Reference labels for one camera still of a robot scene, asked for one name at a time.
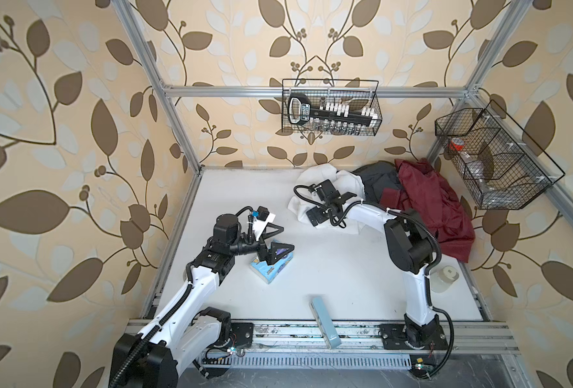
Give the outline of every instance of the maroon cloth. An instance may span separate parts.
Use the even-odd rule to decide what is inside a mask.
[[[395,163],[404,190],[384,189],[380,205],[415,209],[429,231],[437,234],[442,252],[467,263],[476,237],[474,227],[448,181],[426,159],[397,159]]]

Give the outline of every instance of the white table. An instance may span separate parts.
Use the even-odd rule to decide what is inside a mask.
[[[184,283],[185,266],[213,234],[215,218],[244,206],[265,206],[284,227],[276,238],[295,245],[294,257],[271,284],[250,268],[254,254],[237,256],[235,266],[205,304],[233,319],[314,319],[309,300],[323,296],[333,320],[402,320],[405,291],[401,271],[388,256],[385,237],[365,227],[360,235],[317,230],[297,221],[286,206],[301,170],[218,170],[204,172],[158,310]],[[247,212],[240,217],[247,224]],[[453,320],[482,320],[457,260],[444,255],[441,266],[461,274],[443,294],[432,292],[435,306]]]

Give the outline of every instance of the floral wallpaper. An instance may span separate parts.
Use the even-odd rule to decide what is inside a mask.
[[[106,384],[191,180],[100,5],[0,1],[0,386]]]
[[[554,158],[573,194],[573,0],[535,0],[480,91]],[[478,210],[452,163],[442,174],[473,217],[469,266],[494,319],[513,330],[533,382],[573,388],[573,228],[546,196],[523,210]]]
[[[434,121],[448,99],[381,99],[376,136],[339,136],[281,128],[281,105],[269,99],[183,97],[176,101],[198,160],[215,167],[357,167],[379,159],[417,159],[435,142]]]
[[[99,0],[106,4],[109,0]],[[504,0],[131,0],[164,82],[267,86],[270,79],[462,86]]]

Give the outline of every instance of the black wire basket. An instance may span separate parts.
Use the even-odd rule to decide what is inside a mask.
[[[372,80],[283,79],[282,132],[375,136],[383,120],[378,85]]]
[[[521,129],[515,139],[502,126]],[[453,162],[479,209],[523,209],[565,172],[508,113],[492,100],[484,109],[465,108],[435,120],[444,158]],[[542,167],[543,162],[553,171]]]

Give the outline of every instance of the black cloth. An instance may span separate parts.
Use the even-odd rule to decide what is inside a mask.
[[[359,175],[362,179],[366,200],[379,203],[384,189],[403,189],[396,167],[389,161],[380,160],[372,165],[362,166],[353,171],[353,174]]]

